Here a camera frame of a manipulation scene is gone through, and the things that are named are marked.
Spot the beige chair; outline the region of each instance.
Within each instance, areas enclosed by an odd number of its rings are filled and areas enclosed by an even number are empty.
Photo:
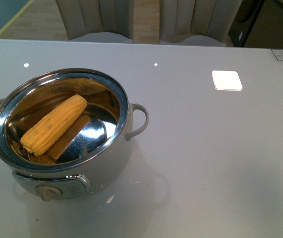
[[[56,0],[71,41],[133,43],[133,0]]]
[[[160,0],[160,42],[226,46],[242,0]]]

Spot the pot rim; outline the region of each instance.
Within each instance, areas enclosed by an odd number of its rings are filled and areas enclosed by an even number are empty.
[[[118,99],[120,114],[118,123],[115,128],[115,133],[109,137],[101,146],[89,153],[87,156],[83,156],[76,160],[55,164],[55,165],[42,165],[36,164],[25,160],[24,158],[18,156],[11,146],[8,144],[6,136],[6,122],[17,105],[23,101],[26,95],[32,93],[37,87],[42,85],[47,85],[55,80],[67,80],[71,78],[87,78],[93,79],[106,87],[108,87]],[[36,76],[27,82],[23,83],[12,91],[1,103],[0,105],[0,158],[18,170],[23,170],[26,172],[37,172],[37,173],[57,173],[62,171],[71,170],[81,164],[87,163],[88,161],[96,158],[98,155],[103,153],[107,148],[109,148],[115,140],[123,133],[124,127],[127,124],[129,116],[129,101],[124,88],[111,76],[93,69],[86,68],[65,68],[50,71],[39,76]]]

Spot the table surface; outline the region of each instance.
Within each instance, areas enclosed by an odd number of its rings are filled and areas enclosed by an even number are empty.
[[[43,202],[0,159],[1,238],[283,237],[283,61],[271,50],[0,40],[0,98],[71,67],[115,78],[149,125],[91,196]],[[243,89],[216,90],[213,70],[238,72]]]

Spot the pot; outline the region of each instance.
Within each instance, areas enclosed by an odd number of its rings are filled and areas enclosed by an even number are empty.
[[[88,102],[82,116],[90,119],[83,128],[75,131],[62,154],[28,153],[20,144],[21,136],[74,94]],[[146,117],[136,130],[132,130],[134,110]],[[129,103],[124,89],[112,77],[82,68],[52,71],[0,100],[0,158],[23,188],[44,201],[94,193],[118,177],[130,157],[131,138],[143,132],[148,122],[146,108]],[[59,150],[61,144],[56,142],[53,147]]]

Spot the yellow corn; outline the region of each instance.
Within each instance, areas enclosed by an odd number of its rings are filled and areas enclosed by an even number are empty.
[[[87,101],[74,95],[54,108],[21,138],[23,147],[30,153],[45,153],[82,114]]]

